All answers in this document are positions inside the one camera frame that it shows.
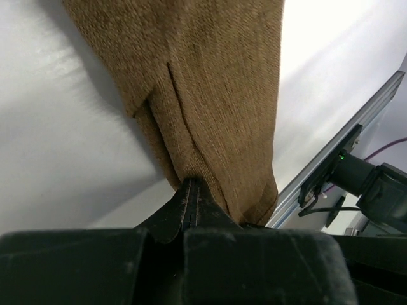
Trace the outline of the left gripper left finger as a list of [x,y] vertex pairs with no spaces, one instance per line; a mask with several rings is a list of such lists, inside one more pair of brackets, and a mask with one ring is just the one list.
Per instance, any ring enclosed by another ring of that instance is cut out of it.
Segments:
[[180,304],[193,181],[130,229],[1,237],[2,304]]

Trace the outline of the brown cloth napkin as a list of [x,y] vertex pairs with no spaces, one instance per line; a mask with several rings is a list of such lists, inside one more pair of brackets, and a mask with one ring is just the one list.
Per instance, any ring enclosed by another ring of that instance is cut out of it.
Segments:
[[277,206],[283,1],[64,1],[173,187],[208,183],[238,223]]

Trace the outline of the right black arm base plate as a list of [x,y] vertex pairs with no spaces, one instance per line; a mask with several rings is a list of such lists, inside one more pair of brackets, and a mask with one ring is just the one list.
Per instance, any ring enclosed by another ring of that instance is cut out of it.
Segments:
[[314,169],[308,178],[301,185],[298,203],[301,208],[305,208],[309,203],[315,201],[321,193],[322,187],[329,180],[341,156],[350,153],[362,132],[362,125],[356,124],[351,131],[344,136],[342,140],[333,146],[332,150],[322,159],[319,165]]

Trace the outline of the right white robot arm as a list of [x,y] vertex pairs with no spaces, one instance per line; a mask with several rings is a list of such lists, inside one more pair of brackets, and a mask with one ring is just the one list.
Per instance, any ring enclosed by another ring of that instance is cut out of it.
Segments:
[[375,224],[406,233],[406,173],[382,163],[372,165],[341,154],[330,183],[359,198],[356,206]]

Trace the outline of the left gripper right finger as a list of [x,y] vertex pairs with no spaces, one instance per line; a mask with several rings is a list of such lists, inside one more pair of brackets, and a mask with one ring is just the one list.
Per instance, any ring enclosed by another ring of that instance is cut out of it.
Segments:
[[237,226],[205,183],[183,182],[184,304],[357,304],[335,239]]

